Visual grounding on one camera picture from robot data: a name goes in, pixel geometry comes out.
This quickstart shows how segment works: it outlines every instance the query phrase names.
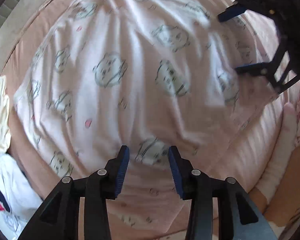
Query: triangular cutout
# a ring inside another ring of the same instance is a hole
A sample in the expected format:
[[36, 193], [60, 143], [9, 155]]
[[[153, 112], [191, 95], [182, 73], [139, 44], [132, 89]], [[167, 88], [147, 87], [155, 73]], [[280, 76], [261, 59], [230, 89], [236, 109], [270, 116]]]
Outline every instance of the triangular cutout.
[[42, 222], [46, 222], [51, 225], [55, 225], [57, 223], [61, 199], [62, 193], [58, 192], [41, 213], [40, 220]]
[[248, 204], [242, 194], [237, 193], [236, 198], [241, 224], [248, 225], [251, 223], [257, 223], [259, 221], [258, 216], [254, 213], [251, 206]]

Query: metal rivet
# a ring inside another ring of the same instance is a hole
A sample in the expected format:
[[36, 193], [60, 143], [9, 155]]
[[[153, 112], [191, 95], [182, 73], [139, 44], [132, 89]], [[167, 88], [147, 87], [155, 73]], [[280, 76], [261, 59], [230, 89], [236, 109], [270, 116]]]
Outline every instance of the metal rivet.
[[63, 183], [69, 183], [70, 181], [71, 181], [71, 177], [69, 177], [69, 176], [62, 178]]
[[229, 178], [227, 179], [227, 182], [230, 183], [230, 184], [235, 184], [237, 181], [235, 180], [235, 178], [229, 177]]
[[191, 173], [194, 176], [199, 176], [201, 174], [201, 171], [199, 171], [199, 170], [192, 170]]
[[106, 174], [107, 174], [107, 171], [105, 169], [98, 170], [98, 175], [103, 176]]
[[268, 73], [268, 70], [266, 68], [261, 69], [260, 71], [261, 75], [265, 75]]

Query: bed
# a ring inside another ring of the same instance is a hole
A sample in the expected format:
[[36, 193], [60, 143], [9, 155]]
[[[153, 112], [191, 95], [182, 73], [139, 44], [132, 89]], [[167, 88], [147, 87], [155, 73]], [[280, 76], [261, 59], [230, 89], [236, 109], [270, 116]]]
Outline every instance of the bed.
[[[7, 77], [7, 94], [10, 98], [13, 98], [21, 85], [28, 69], [27, 66], [30, 65], [32, 56], [35, 54], [42, 39], [71, 1], [41, 0], [38, 2], [35, 10], [24, 17], [22, 26], [15, 30], [15, 38], [8, 44], [6, 51], [0, 53], [0, 74]], [[3, 37], [5, 33], [8, 33], [9, 25], [7, 24], [7, 30], [3, 31], [4, 27], [3, 25], [0, 29], [2, 33], [0, 35]], [[300, 84], [296, 84], [284, 92], [277, 100], [269, 103], [251, 122], [248, 122], [243, 128], [244, 132], [241, 131], [240, 136], [235, 138], [230, 144], [227, 149], [227, 155], [223, 155], [213, 165], [213, 168], [207, 171], [208, 174], [219, 179], [225, 179], [228, 176], [235, 177], [247, 191], [250, 191], [259, 180], [271, 157], [281, 128], [283, 105], [286, 102], [296, 105], [299, 86]], [[44, 198], [56, 185], [59, 177], [40, 158], [34, 147], [28, 142], [26, 135], [20, 132], [23, 129], [21, 123], [18, 122], [18, 116], [12, 111], [9, 117], [9, 127], [12, 133], [9, 153], [26, 173], [33, 189]], [[251, 138], [259, 138], [259, 141], [254, 141]], [[251, 158], [246, 158], [245, 152], [251, 152]], [[37, 163], [35, 169], [31, 168], [32, 163]], [[87, 176], [88, 174], [81, 173], [78, 177]], [[184, 221], [180, 222], [177, 220], [172, 225], [175, 228], [171, 229], [171, 232], [178, 231], [176, 228], [180, 224], [184, 226]], [[300, 239], [300, 227], [292, 239]]]

